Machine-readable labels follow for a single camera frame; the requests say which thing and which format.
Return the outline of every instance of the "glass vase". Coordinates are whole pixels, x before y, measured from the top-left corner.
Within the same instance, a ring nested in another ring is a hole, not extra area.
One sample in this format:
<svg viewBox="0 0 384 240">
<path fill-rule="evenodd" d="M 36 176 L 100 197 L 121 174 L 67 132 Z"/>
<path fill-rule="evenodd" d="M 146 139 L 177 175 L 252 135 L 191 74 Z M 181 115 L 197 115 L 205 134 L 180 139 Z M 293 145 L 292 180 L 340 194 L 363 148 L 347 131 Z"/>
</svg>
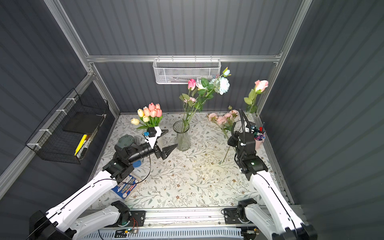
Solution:
<svg viewBox="0 0 384 240">
<path fill-rule="evenodd" d="M 191 140 L 188 136 L 189 123 L 184 125 L 182 120 L 175 122 L 173 130 L 176 132 L 177 149 L 180 151 L 186 151 L 191 147 Z"/>
</svg>

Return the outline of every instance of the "floral tablecloth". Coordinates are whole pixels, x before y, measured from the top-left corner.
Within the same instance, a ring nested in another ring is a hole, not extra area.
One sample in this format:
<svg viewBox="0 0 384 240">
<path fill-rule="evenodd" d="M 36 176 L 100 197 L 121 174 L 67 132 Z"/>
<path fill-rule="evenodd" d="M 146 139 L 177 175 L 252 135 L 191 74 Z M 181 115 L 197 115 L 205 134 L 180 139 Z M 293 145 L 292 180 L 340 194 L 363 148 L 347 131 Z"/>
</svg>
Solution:
<svg viewBox="0 0 384 240">
<path fill-rule="evenodd" d="M 137 115 L 120 115 L 108 141 L 106 150 L 98 165 L 96 174 L 102 170 L 114 154 L 114 145 L 125 134 L 142 137 L 143 130 L 137 130 L 131 119 Z M 168 129 L 163 144 L 175 144 L 176 133 L 173 124 L 181 120 L 182 114 L 165 114 L 160 127 Z M 262 202 L 254 189 L 233 160 L 235 151 L 229 148 L 220 128 L 207 119 L 206 114 L 195 114 L 192 119 L 189 136 L 191 148 L 187 151 L 173 150 L 166 159 L 157 159 L 151 155 L 151 173 L 145 182 L 136 186 L 126 198 L 125 204 L 133 209 L 169 208 L 169 207 L 213 207 L 237 205 L 239 200 L 255 198 Z M 272 179 L 277 185 L 263 145 L 257 155 L 269 168 Z M 134 175 L 144 179 L 149 171 L 149 158 L 135 168 Z M 106 192 L 88 209 L 102 209 L 116 200 L 122 200 L 112 190 Z"/>
</svg>

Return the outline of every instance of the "blue object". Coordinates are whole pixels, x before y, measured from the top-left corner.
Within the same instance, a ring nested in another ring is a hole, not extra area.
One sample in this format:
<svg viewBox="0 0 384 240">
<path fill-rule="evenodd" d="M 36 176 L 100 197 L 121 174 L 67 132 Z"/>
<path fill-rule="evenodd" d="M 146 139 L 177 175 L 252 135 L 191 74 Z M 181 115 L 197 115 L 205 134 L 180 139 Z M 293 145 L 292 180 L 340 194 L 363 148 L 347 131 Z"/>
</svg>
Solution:
<svg viewBox="0 0 384 240">
<path fill-rule="evenodd" d="M 140 166 L 141 166 L 141 160 L 138 160 L 138 161 L 132 163 L 132 166 L 133 166 L 134 168 L 140 167 Z"/>
</svg>

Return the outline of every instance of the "yellow tulip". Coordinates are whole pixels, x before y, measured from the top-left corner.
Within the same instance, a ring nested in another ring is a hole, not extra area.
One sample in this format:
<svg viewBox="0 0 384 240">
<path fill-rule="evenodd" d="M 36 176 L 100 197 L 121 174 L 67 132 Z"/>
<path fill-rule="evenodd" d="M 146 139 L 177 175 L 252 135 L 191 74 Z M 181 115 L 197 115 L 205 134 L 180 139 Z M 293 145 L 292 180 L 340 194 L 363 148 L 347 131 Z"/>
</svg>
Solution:
<svg viewBox="0 0 384 240">
<path fill-rule="evenodd" d="M 143 121 L 144 121 L 144 122 L 149 122 L 149 117 L 148 117 L 148 116 L 144 116 L 144 117 L 143 117 Z"/>
<path fill-rule="evenodd" d="M 139 108 L 138 110 L 137 110 L 137 114 L 139 115 L 139 117 L 144 117 L 144 111 L 141 109 L 141 108 Z"/>
<path fill-rule="evenodd" d="M 132 118 L 131 123 L 134 125 L 139 125 L 140 121 L 137 118 Z"/>
</svg>

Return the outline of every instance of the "pen holder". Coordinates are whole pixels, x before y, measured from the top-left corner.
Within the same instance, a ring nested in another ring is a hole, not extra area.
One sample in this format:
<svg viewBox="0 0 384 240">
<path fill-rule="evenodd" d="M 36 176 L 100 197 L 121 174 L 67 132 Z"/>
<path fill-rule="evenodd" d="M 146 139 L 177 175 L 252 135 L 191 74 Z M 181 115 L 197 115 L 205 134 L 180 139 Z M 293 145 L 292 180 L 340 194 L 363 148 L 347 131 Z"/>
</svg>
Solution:
<svg viewBox="0 0 384 240">
<path fill-rule="evenodd" d="M 260 145 L 264 142 L 265 139 L 263 140 L 255 140 L 256 144 L 255 144 L 255 150 L 259 149 L 260 148 Z"/>
</svg>

